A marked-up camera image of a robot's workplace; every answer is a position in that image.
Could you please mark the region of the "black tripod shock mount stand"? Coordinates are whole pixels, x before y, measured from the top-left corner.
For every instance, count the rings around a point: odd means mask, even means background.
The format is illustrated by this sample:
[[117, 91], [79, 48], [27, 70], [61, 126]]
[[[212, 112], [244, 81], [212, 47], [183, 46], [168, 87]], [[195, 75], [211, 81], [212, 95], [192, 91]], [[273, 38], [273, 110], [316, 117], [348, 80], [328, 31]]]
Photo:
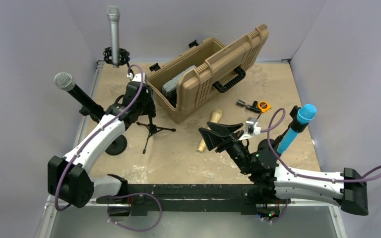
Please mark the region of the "black tripod shock mount stand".
[[147, 124], [141, 123], [141, 122], [138, 122], [138, 121], [136, 122], [137, 125], [144, 126], [148, 130], [148, 136], [146, 138], [146, 143], [145, 143], [145, 146], [144, 146], [143, 151], [142, 151], [143, 154], [146, 153], [146, 149], [147, 149], [147, 145], [148, 145], [148, 141], [149, 141], [150, 137], [154, 136], [155, 134], [157, 134], [157, 133], [159, 133], [159, 132], [161, 132], [163, 130], [171, 131], [171, 132], [176, 132], [175, 128], [167, 128], [167, 127], [156, 126], [153, 123], [153, 117], [148, 116], [148, 119], [149, 119], [149, 123], [147, 123]]

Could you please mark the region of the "black round base stand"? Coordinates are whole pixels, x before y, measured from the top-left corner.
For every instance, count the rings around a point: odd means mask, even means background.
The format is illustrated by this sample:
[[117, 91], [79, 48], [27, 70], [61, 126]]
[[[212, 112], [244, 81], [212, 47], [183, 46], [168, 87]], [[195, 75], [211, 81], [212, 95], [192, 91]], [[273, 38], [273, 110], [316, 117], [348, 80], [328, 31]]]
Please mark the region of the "black round base stand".
[[[79, 113], [82, 114], [83, 116], [90, 116], [91, 119], [99, 123], [100, 119], [96, 114], [92, 113], [89, 109], [87, 109], [85, 106], [82, 106], [82, 108], [79, 110]], [[127, 139], [125, 136], [121, 135], [117, 137], [105, 150], [105, 152], [108, 155], [115, 156], [121, 154], [123, 151], [125, 151], [127, 147]]]

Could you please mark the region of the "black microphone silver grille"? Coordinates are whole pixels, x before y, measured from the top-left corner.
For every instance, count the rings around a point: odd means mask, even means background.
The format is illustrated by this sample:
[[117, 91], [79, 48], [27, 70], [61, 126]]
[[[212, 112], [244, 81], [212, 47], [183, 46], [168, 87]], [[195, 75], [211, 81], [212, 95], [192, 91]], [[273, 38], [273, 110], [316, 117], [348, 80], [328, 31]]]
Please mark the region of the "black microphone silver grille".
[[81, 105], [79, 113], [83, 116], [90, 116], [95, 122], [99, 122], [105, 111], [102, 106], [92, 100], [74, 81], [73, 76], [67, 72], [60, 72], [54, 77], [55, 85], [68, 92]]

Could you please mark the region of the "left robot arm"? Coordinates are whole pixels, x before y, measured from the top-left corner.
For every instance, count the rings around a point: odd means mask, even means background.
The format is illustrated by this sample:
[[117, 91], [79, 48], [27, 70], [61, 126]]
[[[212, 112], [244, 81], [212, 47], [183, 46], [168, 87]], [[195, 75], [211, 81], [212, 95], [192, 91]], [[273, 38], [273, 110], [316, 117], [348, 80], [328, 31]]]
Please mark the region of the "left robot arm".
[[121, 104], [114, 104], [103, 114], [97, 126], [63, 157], [48, 162], [48, 192], [55, 207], [63, 211], [70, 206], [84, 207], [90, 199], [109, 196], [116, 203], [128, 196], [126, 180], [117, 175], [92, 179], [89, 175], [103, 153], [118, 155], [126, 148], [123, 134], [140, 116], [153, 115], [155, 106], [146, 83], [127, 85]]

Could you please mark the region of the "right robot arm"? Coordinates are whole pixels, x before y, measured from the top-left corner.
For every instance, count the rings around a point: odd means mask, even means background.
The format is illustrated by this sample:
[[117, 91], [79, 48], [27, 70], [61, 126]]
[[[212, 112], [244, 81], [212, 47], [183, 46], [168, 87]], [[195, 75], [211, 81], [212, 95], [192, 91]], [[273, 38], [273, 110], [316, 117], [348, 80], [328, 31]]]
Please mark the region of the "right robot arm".
[[367, 183], [352, 168], [342, 172], [316, 172], [285, 167], [278, 162], [275, 150], [265, 139], [255, 152], [250, 152], [243, 141], [261, 133], [255, 118], [243, 123], [225, 125], [209, 121], [207, 128], [199, 128], [206, 148], [217, 153], [225, 151], [240, 172], [249, 175], [250, 181], [259, 187], [263, 201], [292, 198], [314, 200], [339, 206], [346, 213], [368, 215]]

